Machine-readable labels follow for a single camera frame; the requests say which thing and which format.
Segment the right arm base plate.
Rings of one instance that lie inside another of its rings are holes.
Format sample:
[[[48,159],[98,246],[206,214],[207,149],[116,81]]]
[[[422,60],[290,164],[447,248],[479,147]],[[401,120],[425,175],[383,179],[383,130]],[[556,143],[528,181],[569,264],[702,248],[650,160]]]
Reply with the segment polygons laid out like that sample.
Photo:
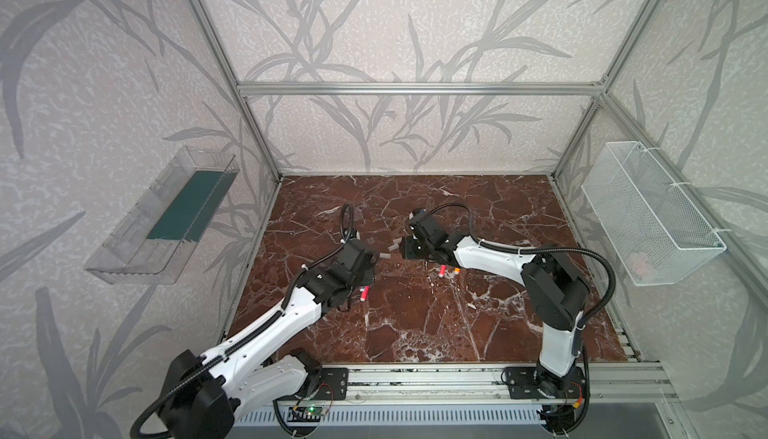
[[[558,376],[543,366],[510,366],[502,370],[501,381],[511,399],[578,399],[586,384],[583,370],[573,366],[565,376]]]

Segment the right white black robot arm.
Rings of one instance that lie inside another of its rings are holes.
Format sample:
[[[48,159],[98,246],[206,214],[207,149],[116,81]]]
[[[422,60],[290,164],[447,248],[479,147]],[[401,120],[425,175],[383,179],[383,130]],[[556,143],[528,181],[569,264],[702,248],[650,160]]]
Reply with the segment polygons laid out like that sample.
[[[468,213],[466,233],[448,232],[435,217],[438,211],[453,206]],[[400,243],[403,258],[479,270],[525,287],[543,323],[534,384],[546,397],[556,398],[563,393],[575,373],[577,359],[587,357],[582,340],[586,325],[614,296],[617,275],[611,263],[601,254],[581,247],[521,247],[482,239],[475,233],[472,210],[462,203],[415,209],[407,228],[409,235]],[[607,274],[608,286],[592,307],[587,306],[590,287],[573,264],[573,254],[593,259]]]

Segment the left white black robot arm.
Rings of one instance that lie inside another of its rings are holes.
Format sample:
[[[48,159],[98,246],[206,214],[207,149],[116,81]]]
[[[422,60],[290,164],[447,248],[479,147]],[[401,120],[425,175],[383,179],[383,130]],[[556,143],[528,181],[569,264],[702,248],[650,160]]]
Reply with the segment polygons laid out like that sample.
[[[200,355],[179,354],[158,399],[131,426],[131,437],[147,437],[142,428],[157,416],[165,427],[161,438],[224,438],[243,415],[297,393],[319,363],[301,353],[273,364],[267,359],[355,291],[372,285],[378,259],[364,241],[347,239],[302,267],[284,298],[239,333]]]

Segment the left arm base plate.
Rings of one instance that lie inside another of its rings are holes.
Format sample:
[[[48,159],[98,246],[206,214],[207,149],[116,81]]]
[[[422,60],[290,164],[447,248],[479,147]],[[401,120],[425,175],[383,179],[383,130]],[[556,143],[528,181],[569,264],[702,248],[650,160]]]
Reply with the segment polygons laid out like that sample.
[[[348,368],[326,368],[311,371],[291,399],[321,401],[344,400],[349,385]]]

